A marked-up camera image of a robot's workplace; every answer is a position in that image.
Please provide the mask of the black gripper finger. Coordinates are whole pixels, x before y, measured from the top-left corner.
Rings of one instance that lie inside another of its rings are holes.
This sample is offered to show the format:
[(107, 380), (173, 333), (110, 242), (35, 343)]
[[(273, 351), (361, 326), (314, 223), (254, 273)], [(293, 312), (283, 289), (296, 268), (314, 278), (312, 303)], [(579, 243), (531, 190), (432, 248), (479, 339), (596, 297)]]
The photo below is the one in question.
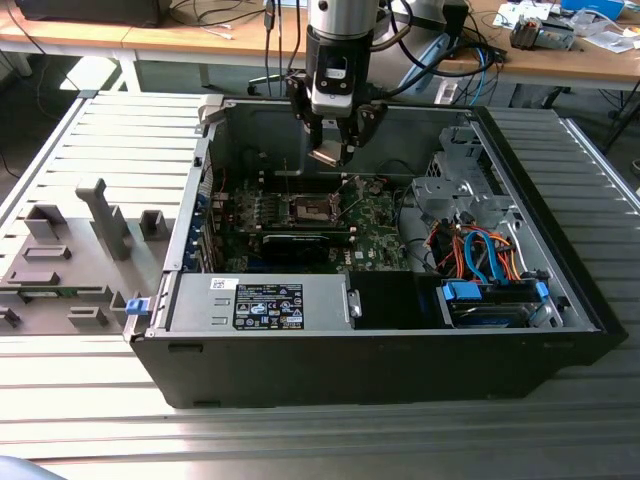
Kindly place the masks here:
[(388, 106), (384, 103), (363, 104), (349, 117), (339, 119), (340, 163), (350, 162), (355, 150), (364, 147), (373, 138), (387, 111)]
[(289, 75), (286, 78), (286, 93), (295, 118), (303, 123), (309, 135), (311, 149), (317, 149), (323, 141), (323, 116), (313, 111), (304, 78), (299, 75)]

